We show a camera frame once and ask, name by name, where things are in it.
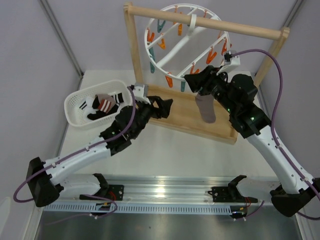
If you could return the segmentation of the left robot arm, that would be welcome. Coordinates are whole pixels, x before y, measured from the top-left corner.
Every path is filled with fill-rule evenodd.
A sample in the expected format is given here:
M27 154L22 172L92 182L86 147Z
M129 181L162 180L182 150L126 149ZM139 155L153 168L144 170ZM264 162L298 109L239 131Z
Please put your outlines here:
M128 148L151 118L168 118L172 99L148 96L149 102L137 101L120 110L112 124L88 145L68 156L29 162L26 179L37 207L45 207L59 198L103 200L110 197L110 185L101 173L87 177L75 172L100 160L106 160Z

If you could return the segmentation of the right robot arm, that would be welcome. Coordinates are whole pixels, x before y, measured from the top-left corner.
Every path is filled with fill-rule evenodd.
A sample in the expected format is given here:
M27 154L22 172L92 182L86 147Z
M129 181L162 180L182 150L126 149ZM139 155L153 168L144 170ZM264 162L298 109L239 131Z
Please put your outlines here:
M258 89L251 76L236 74L228 81L226 72L209 65L184 79L193 93L213 97L228 112L231 126L258 150L278 178L267 182L240 175L228 184L232 201L252 197L271 202L282 215L292 217L319 196L319 178L303 170L272 131L271 120L254 104Z

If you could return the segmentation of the taupe sock with orange stripes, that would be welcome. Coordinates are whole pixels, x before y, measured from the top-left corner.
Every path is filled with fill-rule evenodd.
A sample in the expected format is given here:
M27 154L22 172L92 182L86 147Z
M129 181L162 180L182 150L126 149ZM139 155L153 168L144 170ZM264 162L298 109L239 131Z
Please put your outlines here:
M195 102L199 109L202 120L205 123L213 124L216 122L216 114L214 110L214 97L212 95L195 96Z

